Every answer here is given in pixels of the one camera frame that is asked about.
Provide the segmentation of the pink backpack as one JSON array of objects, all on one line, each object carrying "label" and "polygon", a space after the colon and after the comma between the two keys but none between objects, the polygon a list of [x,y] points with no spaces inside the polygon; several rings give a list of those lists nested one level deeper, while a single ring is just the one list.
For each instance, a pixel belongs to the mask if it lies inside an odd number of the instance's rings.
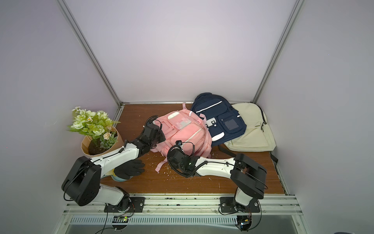
[{"label": "pink backpack", "polygon": [[183,104],[183,109],[160,117],[153,116],[147,120],[147,123],[158,125],[166,138],[164,142],[151,149],[152,152],[159,152],[165,157],[157,165],[156,172],[159,172],[162,166],[168,162],[167,153],[170,148],[177,146],[177,140],[182,141],[181,149],[185,154],[210,158],[212,138],[206,127],[206,117],[203,114],[198,116]]}]

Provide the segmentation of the navy blue backpack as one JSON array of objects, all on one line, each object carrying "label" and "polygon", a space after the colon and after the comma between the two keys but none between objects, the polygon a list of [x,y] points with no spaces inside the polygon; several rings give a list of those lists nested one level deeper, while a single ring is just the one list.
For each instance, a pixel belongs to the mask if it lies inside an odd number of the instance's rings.
[{"label": "navy blue backpack", "polygon": [[246,131],[247,125],[239,112],[222,96],[201,93],[195,98],[191,110],[206,117],[212,146],[236,139]]}]

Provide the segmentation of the cream canvas backpack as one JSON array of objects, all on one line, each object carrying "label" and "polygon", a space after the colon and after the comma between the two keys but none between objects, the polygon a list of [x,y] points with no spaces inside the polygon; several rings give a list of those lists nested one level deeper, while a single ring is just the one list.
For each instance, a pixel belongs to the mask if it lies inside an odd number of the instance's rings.
[{"label": "cream canvas backpack", "polygon": [[234,152],[272,152],[276,142],[265,112],[254,103],[233,105],[246,124],[243,135],[229,140],[224,145]]}]

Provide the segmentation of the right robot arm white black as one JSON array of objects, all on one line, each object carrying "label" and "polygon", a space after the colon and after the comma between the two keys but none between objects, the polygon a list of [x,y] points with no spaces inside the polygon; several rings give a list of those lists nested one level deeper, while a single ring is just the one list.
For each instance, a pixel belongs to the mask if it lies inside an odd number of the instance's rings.
[{"label": "right robot arm white black", "polygon": [[239,153],[228,159],[208,159],[189,156],[179,146],[168,151],[168,163],[177,174],[190,178],[194,176],[218,176],[228,178],[237,185],[235,202],[248,206],[252,199],[263,199],[267,170],[250,157]]}]

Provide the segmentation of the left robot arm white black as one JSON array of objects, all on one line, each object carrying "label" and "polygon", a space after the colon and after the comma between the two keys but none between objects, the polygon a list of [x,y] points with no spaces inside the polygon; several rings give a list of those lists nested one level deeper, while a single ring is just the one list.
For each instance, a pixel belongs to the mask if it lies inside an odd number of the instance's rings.
[{"label": "left robot arm white black", "polygon": [[62,183],[64,195],[79,206],[92,202],[113,206],[123,203],[125,191],[101,184],[101,179],[115,168],[122,169],[123,164],[145,155],[165,140],[162,126],[146,123],[140,136],[132,141],[124,141],[124,145],[112,153],[93,158],[79,157]]}]

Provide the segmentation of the black glove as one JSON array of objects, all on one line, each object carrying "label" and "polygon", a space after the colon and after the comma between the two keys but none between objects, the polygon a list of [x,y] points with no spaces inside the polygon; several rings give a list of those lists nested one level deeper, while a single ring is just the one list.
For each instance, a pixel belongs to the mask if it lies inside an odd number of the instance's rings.
[{"label": "black glove", "polygon": [[145,164],[142,160],[131,160],[114,168],[113,175],[129,180],[134,176],[141,175],[145,171],[144,167]]}]

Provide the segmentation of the artificial green flower bouquet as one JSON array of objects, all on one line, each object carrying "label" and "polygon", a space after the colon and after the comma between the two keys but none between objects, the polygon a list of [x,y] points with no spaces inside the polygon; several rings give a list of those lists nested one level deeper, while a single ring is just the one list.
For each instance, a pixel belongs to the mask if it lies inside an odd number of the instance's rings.
[{"label": "artificial green flower bouquet", "polygon": [[105,152],[118,142],[119,134],[114,129],[116,122],[111,120],[106,112],[95,112],[78,106],[72,110],[72,118],[69,131],[91,140],[88,146],[90,155]]}]

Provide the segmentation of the brown paper flower pot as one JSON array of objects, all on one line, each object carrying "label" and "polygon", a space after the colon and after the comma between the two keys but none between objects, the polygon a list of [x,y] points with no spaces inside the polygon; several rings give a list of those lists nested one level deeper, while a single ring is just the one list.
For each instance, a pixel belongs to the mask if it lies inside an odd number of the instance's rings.
[{"label": "brown paper flower pot", "polygon": [[111,127],[108,132],[105,132],[97,139],[91,136],[85,136],[81,149],[83,153],[89,158],[98,157],[107,153],[113,153],[119,150],[124,145],[124,141],[115,127]]}]

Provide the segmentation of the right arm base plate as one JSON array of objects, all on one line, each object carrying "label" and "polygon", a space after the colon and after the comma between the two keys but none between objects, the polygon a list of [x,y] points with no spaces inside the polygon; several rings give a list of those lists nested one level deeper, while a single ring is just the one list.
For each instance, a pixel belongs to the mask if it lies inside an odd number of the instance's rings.
[{"label": "right arm base plate", "polygon": [[235,201],[234,197],[220,197],[220,212],[228,213],[260,213],[260,204],[257,199],[251,198],[249,204],[244,206]]}]

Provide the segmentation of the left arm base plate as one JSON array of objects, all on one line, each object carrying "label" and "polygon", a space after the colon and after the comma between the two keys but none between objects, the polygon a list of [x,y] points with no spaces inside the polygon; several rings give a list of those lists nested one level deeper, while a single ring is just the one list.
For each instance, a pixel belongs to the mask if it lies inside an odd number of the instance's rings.
[{"label": "left arm base plate", "polygon": [[141,213],[145,205],[145,197],[124,198],[118,205],[108,204],[104,208],[106,213]]}]

